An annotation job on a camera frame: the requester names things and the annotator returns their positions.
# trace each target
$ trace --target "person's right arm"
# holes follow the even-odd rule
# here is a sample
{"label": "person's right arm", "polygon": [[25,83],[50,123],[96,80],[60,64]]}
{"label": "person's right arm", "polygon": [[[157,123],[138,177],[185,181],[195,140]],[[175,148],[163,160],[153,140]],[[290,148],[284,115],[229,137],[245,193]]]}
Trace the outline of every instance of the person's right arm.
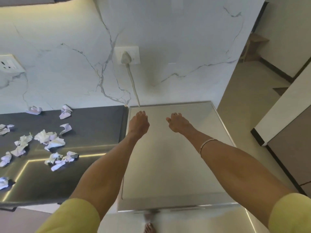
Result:
{"label": "person's right arm", "polygon": [[[180,113],[166,118],[173,132],[181,133],[200,152],[201,145],[212,137],[196,130]],[[225,191],[268,227],[276,202],[293,193],[248,153],[217,140],[206,143],[202,159]]]}

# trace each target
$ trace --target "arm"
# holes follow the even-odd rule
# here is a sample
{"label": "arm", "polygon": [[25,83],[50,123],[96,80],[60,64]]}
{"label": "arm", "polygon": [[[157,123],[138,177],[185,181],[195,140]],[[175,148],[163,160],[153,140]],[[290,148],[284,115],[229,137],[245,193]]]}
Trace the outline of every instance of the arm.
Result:
{"label": "arm", "polygon": [[102,220],[119,194],[134,146],[148,128],[148,116],[145,111],[139,111],[131,119],[126,137],[86,170],[70,199],[79,198],[90,202]]}
{"label": "arm", "polygon": [[[166,120],[170,129],[185,136],[197,152],[212,138],[197,131],[180,113]],[[203,146],[201,154],[225,191],[266,227],[275,203],[293,193],[259,161],[238,148],[213,140]]]}

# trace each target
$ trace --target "person's left arm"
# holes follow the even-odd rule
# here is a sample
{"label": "person's left arm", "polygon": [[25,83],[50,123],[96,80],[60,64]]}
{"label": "person's left arm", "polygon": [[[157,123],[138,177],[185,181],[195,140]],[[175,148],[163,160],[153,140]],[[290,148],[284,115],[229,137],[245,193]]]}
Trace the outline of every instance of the person's left arm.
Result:
{"label": "person's left arm", "polygon": [[119,194],[136,142],[147,133],[148,129],[148,116],[145,111],[139,111],[131,119],[126,137],[86,170],[70,199],[88,201],[96,208],[102,220]]}

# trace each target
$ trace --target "power cord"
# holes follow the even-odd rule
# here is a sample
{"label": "power cord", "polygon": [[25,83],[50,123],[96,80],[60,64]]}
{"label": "power cord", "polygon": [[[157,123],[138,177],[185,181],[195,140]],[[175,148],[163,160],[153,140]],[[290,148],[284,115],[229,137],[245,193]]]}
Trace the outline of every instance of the power cord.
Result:
{"label": "power cord", "polygon": [[134,83],[133,75],[132,75],[132,72],[131,72],[131,69],[130,69],[130,63],[131,62],[132,62],[132,58],[131,58],[130,54],[128,52],[126,52],[126,51],[123,52],[122,58],[121,58],[121,63],[125,64],[125,66],[126,66],[127,73],[130,76],[130,79],[131,79],[131,82],[132,82],[132,87],[133,87],[133,91],[134,91],[136,100],[138,102],[138,106],[140,107],[138,95],[137,95],[137,92],[136,92],[136,89],[135,89],[135,83]]}

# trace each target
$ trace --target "person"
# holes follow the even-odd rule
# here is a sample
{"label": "person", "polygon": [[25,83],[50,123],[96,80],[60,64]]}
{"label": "person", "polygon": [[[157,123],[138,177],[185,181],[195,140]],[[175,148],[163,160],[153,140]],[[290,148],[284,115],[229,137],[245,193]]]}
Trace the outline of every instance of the person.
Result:
{"label": "person", "polygon": [[[180,113],[166,120],[201,154],[226,192],[271,233],[311,232],[311,199],[287,188],[251,155],[196,130]],[[148,128],[148,116],[139,111],[130,120],[126,137],[86,170],[69,199],[37,233],[97,232],[119,194],[134,146]],[[144,232],[155,229],[149,223]]]}

